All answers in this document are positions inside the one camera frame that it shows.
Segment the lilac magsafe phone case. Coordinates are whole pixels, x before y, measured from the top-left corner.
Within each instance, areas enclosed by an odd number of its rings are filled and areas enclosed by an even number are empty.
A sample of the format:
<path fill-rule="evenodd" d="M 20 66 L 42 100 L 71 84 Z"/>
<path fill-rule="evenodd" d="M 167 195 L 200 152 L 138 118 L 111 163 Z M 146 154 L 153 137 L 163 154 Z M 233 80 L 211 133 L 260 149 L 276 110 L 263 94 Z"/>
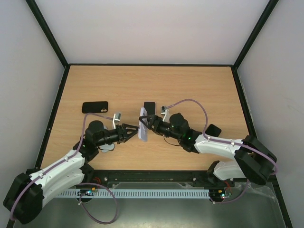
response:
<path fill-rule="evenodd" d="M 146 116 L 146 115 L 147 115 L 147 111 L 144 107 L 142 107 L 140 110 L 140 116 Z M 141 122 L 139 122 L 138 138 L 143 142 L 148 141 L 148 129 L 145 128 Z"/>

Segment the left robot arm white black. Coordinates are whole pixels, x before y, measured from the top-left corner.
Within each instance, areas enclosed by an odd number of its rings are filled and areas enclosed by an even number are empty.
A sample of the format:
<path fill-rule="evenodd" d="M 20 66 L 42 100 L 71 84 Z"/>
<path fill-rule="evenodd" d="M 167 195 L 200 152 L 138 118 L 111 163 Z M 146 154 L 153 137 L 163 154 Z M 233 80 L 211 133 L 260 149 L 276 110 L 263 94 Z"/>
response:
<path fill-rule="evenodd" d="M 3 201 L 10 219 L 22 224 L 31 222 L 58 194 L 92 178 L 94 169 L 88 163 L 101 146 L 127 142 L 137 132 L 138 127 L 129 124 L 108 130 L 101 121 L 92 121 L 83 128 L 79 142 L 61 159 L 37 172 L 15 177 Z"/>

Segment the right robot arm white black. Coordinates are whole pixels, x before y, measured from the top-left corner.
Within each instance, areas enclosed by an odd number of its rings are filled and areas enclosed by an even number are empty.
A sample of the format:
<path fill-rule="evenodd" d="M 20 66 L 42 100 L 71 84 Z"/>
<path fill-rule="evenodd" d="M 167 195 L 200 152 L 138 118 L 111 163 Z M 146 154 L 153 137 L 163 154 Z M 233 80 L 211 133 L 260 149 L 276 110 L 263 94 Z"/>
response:
<path fill-rule="evenodd" d="M 157 135 L 176 139 L 187 152 L 229 158 L 229 162 L 216 162 L 207 174 L 208 183 L 212 186 L 237 178 L 265 185 L 276 171 L 277 158 L 252 135 L 234 140 L 209 136 L 190 128 L 181 113 L 173 114 L 167 122 L 157 115 L 141 116 L 139 121 Z"/>

